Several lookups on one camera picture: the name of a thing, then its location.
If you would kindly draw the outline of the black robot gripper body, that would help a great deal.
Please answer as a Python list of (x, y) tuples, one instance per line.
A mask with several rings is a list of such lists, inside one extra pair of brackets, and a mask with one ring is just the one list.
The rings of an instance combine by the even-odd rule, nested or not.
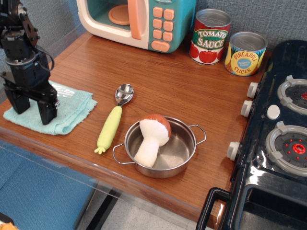
[(44, 51), (29, 51), (13, 54), (5, 52), (5, 62), (9, 65), (10, 72), (2, 72), (5, 87), (19, 90), (28, 99), (37, 102), (54, 102), (57, 99), (56, 90), (49, 84), (50, 72), (54, 68), (48, 65), (48, 53)]

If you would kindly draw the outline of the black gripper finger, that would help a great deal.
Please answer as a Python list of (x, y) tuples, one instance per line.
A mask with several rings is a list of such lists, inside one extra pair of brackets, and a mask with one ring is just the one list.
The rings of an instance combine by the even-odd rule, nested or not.
[(51, 122), (51, 120), (57, 117), (58, 100), (54, 102), (39, 101), (37, 105), (43, 125), (48, 125)]
[(5, 87), (5, 93), (13, 109), (17, 114), (22, 114), (30, 107), (28, 97), (24, 96), (19, 90), (12, 90)]

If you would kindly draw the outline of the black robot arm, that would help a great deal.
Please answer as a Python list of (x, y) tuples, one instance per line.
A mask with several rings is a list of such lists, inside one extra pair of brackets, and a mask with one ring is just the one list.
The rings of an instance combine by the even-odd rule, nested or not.
[(36, 101), (41, 121), (47, 125), (57, 117), (59, 101), (57, 91), (49, 83), (55, 62), (38, 46), (39, 38), (38, 29), (20, 1), (0, 2), (0, 47), (11, 69), (0, 74), (6, 96), (19, 115), (30, 108), (30, 100)]

